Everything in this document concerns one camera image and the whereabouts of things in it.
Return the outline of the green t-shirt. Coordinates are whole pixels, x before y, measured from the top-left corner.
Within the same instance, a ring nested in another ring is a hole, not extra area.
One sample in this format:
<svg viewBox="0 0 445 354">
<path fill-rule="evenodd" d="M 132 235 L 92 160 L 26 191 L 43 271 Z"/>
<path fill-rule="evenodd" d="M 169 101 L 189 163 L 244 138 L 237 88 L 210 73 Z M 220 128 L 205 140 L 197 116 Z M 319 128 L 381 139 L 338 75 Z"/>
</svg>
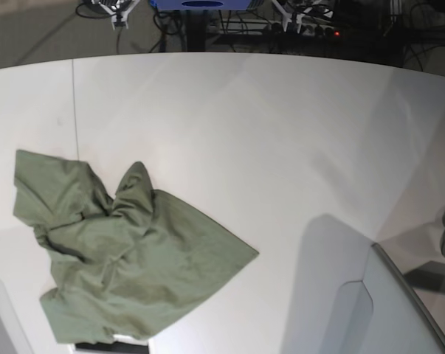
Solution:
<svg viewBox="0 0 445 354">
<path fill-rule="evenodd" d="M 60 344 L 151 339 L 196 309 L 258 252 L 133 163 L 114 195 L 82 161 L 15 155 L 14 216 L 51 260 L 40 299 Z"/>
</svg>

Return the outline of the power strip with red light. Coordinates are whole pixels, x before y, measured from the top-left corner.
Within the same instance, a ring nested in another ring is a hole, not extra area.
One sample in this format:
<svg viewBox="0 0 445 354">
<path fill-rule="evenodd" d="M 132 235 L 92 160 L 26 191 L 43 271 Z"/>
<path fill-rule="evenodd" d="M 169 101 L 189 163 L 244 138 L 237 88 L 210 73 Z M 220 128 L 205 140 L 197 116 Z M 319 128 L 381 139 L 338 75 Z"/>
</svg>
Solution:
<svg viewBox="0 0 445 354">
<path fill-rule="evenodd" d="M 275 33 L 283 32 L 304 38 L 340 39 L 342 37 L 342 31 L 339 28 L 324 24 L 304 23 L 298 29 L 297 25 L 293 24 L 283 27 L 281 23 L 272 23 L 271 28 Z"/>
</svg>

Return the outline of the blue plastic bin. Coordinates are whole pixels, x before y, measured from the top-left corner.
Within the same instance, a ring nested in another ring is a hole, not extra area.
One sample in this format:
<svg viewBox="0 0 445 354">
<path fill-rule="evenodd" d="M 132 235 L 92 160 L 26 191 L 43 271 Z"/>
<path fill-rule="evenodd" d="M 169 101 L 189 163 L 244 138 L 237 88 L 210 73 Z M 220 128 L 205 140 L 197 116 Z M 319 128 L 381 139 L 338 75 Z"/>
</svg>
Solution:
<svg viewBox="0 0 445 354">
<path fill-rule="evenodd" d="M 250 0 L 156 0 L 159 10 L 245 10 Z"/>
</svg>

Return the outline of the grey metal stand right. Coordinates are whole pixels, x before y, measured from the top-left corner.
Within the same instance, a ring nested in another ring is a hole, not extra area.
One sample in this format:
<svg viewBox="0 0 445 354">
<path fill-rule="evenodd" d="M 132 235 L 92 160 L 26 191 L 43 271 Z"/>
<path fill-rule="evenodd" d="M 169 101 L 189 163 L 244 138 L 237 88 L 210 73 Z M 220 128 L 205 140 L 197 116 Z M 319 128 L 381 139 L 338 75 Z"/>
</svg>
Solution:
<svg viewBox="0 0 445 354">
<path fill-rule="evenodd" d="M 425 215 L 395 207 L 380 229 L 380 252 L 413 309 L 445 353 L 445 206 Z"/>
</svg>

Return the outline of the black table leg post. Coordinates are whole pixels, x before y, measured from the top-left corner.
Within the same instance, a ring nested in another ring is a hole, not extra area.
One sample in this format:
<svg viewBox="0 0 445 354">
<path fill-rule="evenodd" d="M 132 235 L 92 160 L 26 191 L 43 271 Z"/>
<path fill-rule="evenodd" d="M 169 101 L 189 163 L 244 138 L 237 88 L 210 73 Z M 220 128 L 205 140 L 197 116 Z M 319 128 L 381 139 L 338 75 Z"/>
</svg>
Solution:
<svg viewBox="0 0 445 354">
<path fill-rule="evenodd" d="M 208 12 L 206 10 L 186 10 L 184 18 L 187 51 L 205 52 Z"/>
</svg>

